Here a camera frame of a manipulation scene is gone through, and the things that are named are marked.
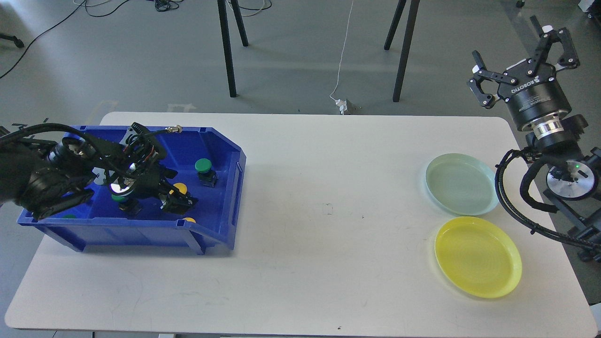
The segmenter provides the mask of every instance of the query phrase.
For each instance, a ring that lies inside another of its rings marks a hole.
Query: silver connector
[[[539,140],[552,133],[564,131],[563,125],[561,124],[560,114],[558,114],[558,112],[537,118],[536,120],[532,121],[530,126],[532,127],[532,131],[534,131],[534,135]]]
[[[173,127],[167,127],[165,130],[167,130],[168,133],[180,133],[182,132],[182,126],[178,124]]]

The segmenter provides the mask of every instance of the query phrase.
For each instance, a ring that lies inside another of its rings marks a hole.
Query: black wire
[[[576,247],[581,247],[584,249],[600,249],[601,244],[585,241],[583,239],[578,239],[560,232],[553,231],[549,228],[541,226],[538,223],[535,223],[533,220],[529,219],[524,214],[518,211],[518,209],[509,200],[509,197],[505,193],[505,187],[503,186],[503,174],[505,172],[505,169],[507,168],[507,165],[512,160],[518,157],[523,157],[523,153],[521,151],[510,150],[505,154],[501,162],[497,165],[497,171],[495,174],[495,191],[497,197],[499,198],[499,204],[501,204],[503,209],[505,209],[505,211],[507,211],[507,213],[510,214],[516,221],[531,229],[531,234],[539,233],[555,241],[573,245]]]
[[[117,6],[117,7],[116,7],[114,10],[112,10],[112,11],[111,11],[111,12],[109,12],[109,13],[103,14],[103,15],[93,15],[93,14],[90,14],[90,12],[88,11],[88,6],[87,6],[87,4],[88,4],[88,0],[85,0],[84,2],[82,2],[82,4],[86,4],[86,6],[84,6],[84,8],[85,8],[85,12],[86,12],[86,13],[88,13],[88,15],[89,15],[89,16],[92,16],[92,17],[105,17],[105,16],[109,16],[109,15],[111,15],[112,13],[115,13],[115,12],[116,12],[116,11],[119,9],[119,7],[123,6],[123,4],[125,4],[127,1],[129,1],[129,0],[125,0],[125,1],[123,1],[123,2],[122,2],[122,3],[120,3],[120,4],[119,4],[119,6]]]
[[[158,12],[166,12],[170,10],[176,10],[180,8],[180,2],[184,0],[154,0],[154,9]]]
[[[88,137],[85,133],[65,124],[60,123],[44,123],[44,124],[36,124],[34,126],[30,126],[27,128],[19,129],[18,131],[12,132],[8,135],[4,135],[0,137],[0,149],[3,146],[6,146],[9,143],[15,142],[23,137],[27,137],[34,134],[44,133],[44,132],[69,132],[81,137],[85,140],[94,150],[98,152],[98,156],[100,160],[106,163],[113,171],[118,173],[121,176],[128,178],[135,178],[134,176],[125,173],[123,170],[117,168],[117,166],[109,160],[105,154],[102,153],[98,145]]]
[[[16,66],[19,64],[19,62],[21,62],[21,59],[22,59],[22,58],[25,56],[25,53],[27,53],[27,51],[29,50],[29,47],[31,47],[31,45],[33,45],[33,43],[34,43],[34,42],[35,42],[35,41],[36,41],[36,40],[37,40],[39,37],[41,37],[42,35],[44,35],[44,34],[45,34],[45,33],[47,33],[48,31],[50,31],[52,28],[55,28],[56,26],[58,26],[58,25],[60,25],[61,23],[65,22],[65,20],[67,20],[68,18],[70,18],[70,17],[71,17],[71,15],[73,15],[73,13],[75,13],[75,12],[76,12],[76,11],[79,9],[79,7],[81,7],[81,5],[82,5],[82,4],[84,4],[84,3],[85,3],[85,1],[84,1],[84,2],[82,2],[81,4],[79,4],[79,6],[77,6],[77,8],[75,8],[75,9],[74,9],[74,10],[71,12],[71,14],[69,14],[69,15],[68,15],[66,18],[64,18],[63,20],[61,20],[61,21],[60,21],[59,23],[57,23],[56,25],[54,25],[54,26],[52,26],[52,27],[48,28],[47,30],[43,31],[43,32],[42,32],[40,35],[36,36],[36,37],[35,37],[35,39],[31,40],[31,42],[29,43],[29,45],[27,46],[27,48],[25,48],[25,52],[23,52],[23,54],[21,54],[21,57],[20,57],[20,58],[17,60],[17,62],[15,62],[15,63],[13,64],[13,66],[12,66],[12,67],[10,67],[10,69],[9,69],[9,70],[7,70],[7,72],[6,72],[6,73],[4,73],[4,74],[2,74],[2,76],[0,76],[0,79],[2,79],[2,78],[3,78],[3,77],[5,77],[5,76],[6,76],[8,73],[10,73],[10,72],[11,72],[11,71],[12,71],[12,70],[13,70],[13,69],[14,69],[14,68],[15,68],[15,67],[16,67]]]
[[[238,5],[238,7],[240,7],[240,9],[242,10],[249,10],[249,11],[264,11],[264,10],[268,10],[271,8],[271,6],[273,5],[273,3],[271,2],[271,0],[267,0],[269,1],[269,5],[265,8],[246,8],[246,7],[242,7],[240,5]]]

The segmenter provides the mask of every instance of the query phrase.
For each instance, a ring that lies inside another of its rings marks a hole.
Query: floor
[[[112,0],[89,11],[108,13],[120,3]],[[251,8],[262,3],[240,0]],[[152,2],[131,0],[106,17],[90,17],[80,8],[38,38],[14,70],[0,79],[0,125],[13,131],[20,124],[44,121],[98,124],[111,111],[338,114],[329,95],[337,83],[343,45],[340,84],[332,97],[348,99],[360,107],[358,114],[500,116],[511,124],[503,104],[480,108],[465,85],[474,65],[471,52],[478,49],[488,68],[499,71],[526,58],[536,44],[528,18],[536,14],[542,24],[565,26],[572,34],[582,66],[562,72],[558,80],[573,114],[583,114],[590,124],[580,142],[582,149],[587,152],[601,145],[597,127],[601,117],[596,114],[601,103],[601,30],[578,8],[577,0],[527,0],[521,10],[514,0],[423,1],[401,101],[393,103],[406,14],[391,50],[382,47],[396,3],[273,0],[272,8],[245,18],[247,48],[240,44],[228,10],[239,94],[235,99],[228,95],[214,1],[185,1],[179,10],[158,13]],[[71,0],[0,0],[0,32],[17,35],[27,46],[76,7]],[[558,50],[549,57],[553,62]],[[0,41],[0,73],[22,52]],[[523,133],[515,135],[525,145]],[[0,209],[4,223],[0,227],[1,313],[41,240],[41,233],[14,223],[16,212],[12,203]],[[552,218],[557,229],[565,232],[570,227],[563,216]],[[566,251],[587,300],[601,302],[600,265],[580,262],[573,248]],[[19,331],[0,324],[0,337],[90,336],[90,332]],[[99,338],[156,336],[96,334]]]

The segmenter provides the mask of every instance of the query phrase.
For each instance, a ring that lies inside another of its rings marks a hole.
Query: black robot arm
[[[516,129],[530,132],[526,135],[528,146],[522,150],[510,150],[497,165],[497,196],[501,206],[515,220],[531,229],[531,233],[582,247],[582,260],[595,259],[601,262],[601,209],[584,217],[566,203],[586,198],[601,201],[601,151],[595,148],[591,155],[583,155],[578,141],[588,123],[581,115],[566,117],[572,107],[556,77],[559,71],[578,67],[578,55],[567,28],[555,30],[551,26],[541,27],[534,16],[531,21],[539,37],[538,45],[529,58],[506,68],[502,73],[487,70],[480,53],[472,53],[476,65],[468,86],[480,106],[489,109],[497,101],[503,100]],[[563,53],[552,65],[547,58],[555,43],[561,43]],[[485,93],[481,88],[483,81],[497,83],[497,93]],[[513,206],[505,193],[503,174],[507,165],[516,158],[522,158],[530,165],[520,184],[522,199],[534,209],[552,213],[561,211],[575,225],[569,234],[545,228]],[[548,170],[544,195],[553,204],[536,201],[528,194],[530,184],[545,167]]]
[[[58,143],[27,138],[44,132],[67,132]],[[128,199],[156,197],[165,212],[183,214],[198,201],[169,183],[177,172],[160,164],[166,151],[156,139],[168,127],[150,132],[134,123],[120,143],[58,123],[9,133],[0,127],[0,203],[12,200],[40,220],[88,201],[95,181],[111,194]]]

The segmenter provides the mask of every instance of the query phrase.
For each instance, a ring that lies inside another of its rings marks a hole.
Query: cable
[[[338,63],[338,75],[336,77],[336,87],[334,87],[334,90],[330,94],[330,99],[334,100],[334,102],[336,101],[336,99],[334,99],[332,97],[332,95],[334,95],[334,93],[336,92],[336,89],[338,89],[338,83],[340,82],[340,68],[342,67],[342,56],[344,55],[344,47],[346,46],[346,38],[349,36],[350,14],[353,12],[353,3],[354,2],[355,2],[355,0],[350,2],[349,19],[346,22],[346,34],[344,35],[344,43],[342,45],[342,53],[340,53],[340,63]]]
[[[35,39],[31,40],[31,42],[29,43],[29,45],[27,46],[27,48],[25,48],[25,51],[23,52],[23,54],[21,54],[21,57],[20,57],[20,58],[17,60],[17,62],[15,62],[15,63],[13,64],[13,66],[12,66],[12,67],[10,67],[10,69],[9,69],[9,70],[7,70],[7,72],[6,72],[6,73],[4,73],[4,74],[2,74],[2,76],[0,76],[0,79],[2,79],[2,78],[3,78],[3,77],[5,77],[5,76],[6,76],[8,73],[10,73],[10,72],[11,72],[11,71],[12,71],[12,70],[13,70],[13,69],[14,69],[14,68],[15,68],[15,67],[16,67],[16,66],[19,64],[19,62],[21,62],[21,59],[23,59],[23,57],[25,56],[25,54],[27,53],[27,51],[29,50],[29,48],[31,47],[31,45],[33,45],[33,43],[34,43],[34,42],[35,42],[35,41],[36,41],[36,40],[37,40],[39,37],[41,37],[42,35],[44,35],[44,34],[45,34],[45,33],[47,33],[48,31],[50,31],[52,28],[55,28],[56,26],[58,26],[58,25],[60,25],[61,23],[65,22],[65,20],[67,20],[68,18],[70,18],[70,17],[71,17],[71,15],[73,15],[73,14],[74,14],[74,13],[75,13],[75,12],[76,12],[78,9],[79,9],[79,7],[81,7],[81,4],[79,4],[79,5],[77,6],[77,8],[75,8],[75,9],[74,9],[74,10],[71,12],[71,14],[69,14],[69,15],[68,15],[66,18],[64,18],[63,20],[61,20],[61,21],[60,21],[59,23],[57,23],[56,25],[54,25],[54,26],[52,26],[52,27],[48,28],[47,30],[43,31],[43,32],[42,32],[40,35],[36,36],[36,37],[35,37]]]
[[[34,126],[19,129],[18,131],[15,131],[8,135],[4,135],[4,136],[0,137],[0,149],[3,146],[5,146],[9,143],[15,142],[20,138],[27,137],[27,136],[34,135],[34,134],[43,133],[43,132],[69,132],[69,133],[75,134],[75,135],[81,137],[83,140],[85,140],[92,148],[94,148],[94,150],[96,150],[96,152],[98,153],[98,157],[100,158],[100,160],[105,162],[114,172],[118,173],[119,175],[121,175],[123,177],[135,178],[134,176],[127,174],[123,170],[117,168],[117,166],[112,162],[112,160],[109,159],[104,153],[102,153],[102,151],[100,150],[100,147],[96,144],[96,142],[94,142],[94,140],[92,140],[90,137],[88,137],[87,134],[85,134],[71,126],[67,126],[65,124],[44,123],[44,124],[36,124]]]
[[[263,8],[246,8],[246,7],[242,7],[242,6],[240,6],[240,5],[238,5],[238,7],[240,7],[240,9],[241,9],[241,10],[248,10],[248,11],[258,11],[258,10],[262,10],[262,11],[264,11],[264,10],[268,10],[268,9],[270,9],[270,8],[271,8],[271,6],[272,6],[272,2],[271,2],[271,0],[268,0],[268,1],[269,1],[269,6],[267,6],[267,7],[265,7],[265,2],[263,1]]]
[[[539,233],[547,238],[553,239],[555,241],[573,245],[575,247],[581,247],[584,249],[601,249],[601,244],[593,243],[590,241],[585,241],[583,239],[578,239],[560,232],[553,231],[549,228],[543,227],[540,224],[534,222],[533,220],[526,217],[524,214],[518,211],[518,209],[511,203],[509,197],[505,193],[505,187],[503,186],[503,174],[505,173],[505,169],[509,165],[509,163],[518,158],[522,157],[525,159],[525,154],[520,150],[509,150],[501,162],[496,165],[497,170],[495,174],[495,191],[497,197],[499,198],[499,204],[507,211],[507,213],[512,216],[516,221],[525,225],[529,228],[530,234]]]
[[[265,7],[265,5],[266,5],[266,0],[263,0],[263,6],[261,6],[261,8],[246,8],[246,7],[242,7],[242,6],[240,6],[240,5],[238,5],[238,7],[239,7],[240,9],[242,9],[242,10],[256,11],[255,13],[252,13],[252,14],[241,14],[243,17],[255,16],[255,15],[257,15],[258,13],[261,13],[262,11],[264,11],[264,10],[268,10],[268,9],[270,9],[270,8],[271,8],[271,6],[273,5],[273,3],[271,2],[271,0],[268,0],[268,1],[269,1],[269,5],[268,5],[267,7]],[[233,10],[234,10],[234,8],[231,6],[231,0],[228,0],[228,2],[227,2],[227,3],[228,3],[228,5],[230,5],[230,9],[233,11]]]
[[[166,11],[171,11],[171,10],[176,10],[178,8],[180,8],[180,2],[182,2],[184,0],[154,0],[154,9],[157,12],[166,12]]]
[[[88,5],[87,4],[87,2],[88,2],[87,0],[84,0],[81,4],[78,4],[77,2],[75,2],[75,0],[73,0],[73,3],[76,4],[76,5],[78,5],[78,6],[81,6],[81,5],[85,4],[84,6],[86,6],[86,7],[96,7],[96,6],[104,5],[105,3],[109,2],[109,1],[110,0],[106,0],[105,2],[101,2],[101,3],[96,4],[96,5]]]
[[[123,6],[123,4],[125,4],[127,1],[129,1],[129,0],[123,1],[114,10],[112,10],[112,11],[106,13],[106,14],[103,14],[103,15],[93,15],[93,14],[90,14],[90,12],[88,11],[88,6],[84,6],[84,7],[85,7],[85,12],[88,13],[88,15],[91,16],[91,17],[105,17],[105,16],[111,15],[112,13],[115,13],[119,9],[119,7]],[[82,2],[82,4],[87,4],[87,3],[88,3],[88,0],[84,0],[84,2]]]

